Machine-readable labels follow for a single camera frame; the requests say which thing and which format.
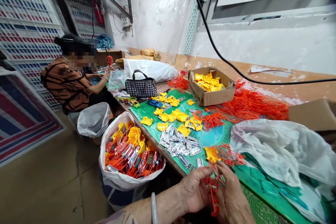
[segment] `brown striped shirt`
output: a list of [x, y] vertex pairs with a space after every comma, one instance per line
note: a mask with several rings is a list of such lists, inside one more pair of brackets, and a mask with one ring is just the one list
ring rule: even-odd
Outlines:
[[89, 106], [88, 90], [92, 86], [83, 71], [69, 70], [64, 58], [57, 58], [41, 72], [44, 87], [69, 111], [81, 111]]

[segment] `black and white handbag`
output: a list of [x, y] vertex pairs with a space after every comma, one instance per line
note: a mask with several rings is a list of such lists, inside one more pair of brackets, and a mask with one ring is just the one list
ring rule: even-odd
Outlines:
[[[136, 80], [135, 79], [136, 72], [142, 73], [145, 79]], [[147, 75], [145, 75], [140, 70], [135, 70], [133, 72], [133, 79], [127, 79], [125, 81], [125, 86], [126, 91], [130, 96], [146, 98], [146, 97], [155, 97], [158, 95], [155, 80], [153, 78], [148, 78]]]

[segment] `red white blue striped tarp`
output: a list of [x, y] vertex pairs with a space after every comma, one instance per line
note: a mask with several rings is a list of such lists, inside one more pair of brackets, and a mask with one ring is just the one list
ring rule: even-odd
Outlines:
[[0, 166], [63, 130], [24, 80], [0, 76]]

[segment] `person's hand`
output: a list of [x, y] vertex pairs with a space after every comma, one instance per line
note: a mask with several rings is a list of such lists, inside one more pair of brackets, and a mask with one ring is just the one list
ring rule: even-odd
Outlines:
[[242, 191], [238, 177], [223, 162], [217, 161], [219, 173], [225, 178], [225, 188], [219, 183], [219, 220], [227, 224], [255, 224], [250, 205]]
[[213, 173], [212, 168], [200, 167], [191, 171], [179, 183], [185, 212], [198, 212], [210, 203], [211, 196], [202, 179]]

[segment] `bangle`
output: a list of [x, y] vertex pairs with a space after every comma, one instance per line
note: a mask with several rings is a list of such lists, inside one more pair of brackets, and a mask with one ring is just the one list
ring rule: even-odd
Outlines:
[[155, 193], [152, 192], [152, 223], [158, 224], [158, 213], [156, 211]]

